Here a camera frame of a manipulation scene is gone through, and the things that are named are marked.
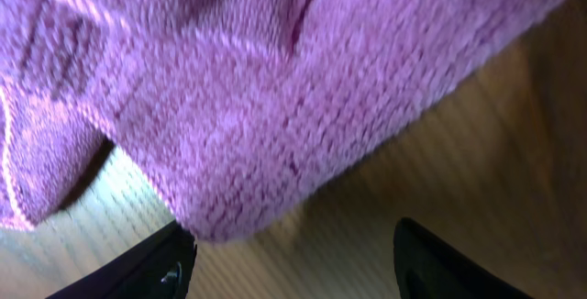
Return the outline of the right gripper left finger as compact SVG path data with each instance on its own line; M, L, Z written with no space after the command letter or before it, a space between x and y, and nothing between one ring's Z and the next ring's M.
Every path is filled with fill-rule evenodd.
M185 299L196 255L194 236L172 221L50 299Z

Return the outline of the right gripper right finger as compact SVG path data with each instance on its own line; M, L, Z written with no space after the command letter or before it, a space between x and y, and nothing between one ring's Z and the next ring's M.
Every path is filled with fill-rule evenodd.
M402 299L529 299L411 218L393 234L393 262Z

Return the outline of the purple cloth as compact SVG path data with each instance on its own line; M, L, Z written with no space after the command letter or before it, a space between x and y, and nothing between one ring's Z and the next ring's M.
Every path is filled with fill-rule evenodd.
M200 239L266 227L563 0L1 0L1 224L104 139Z

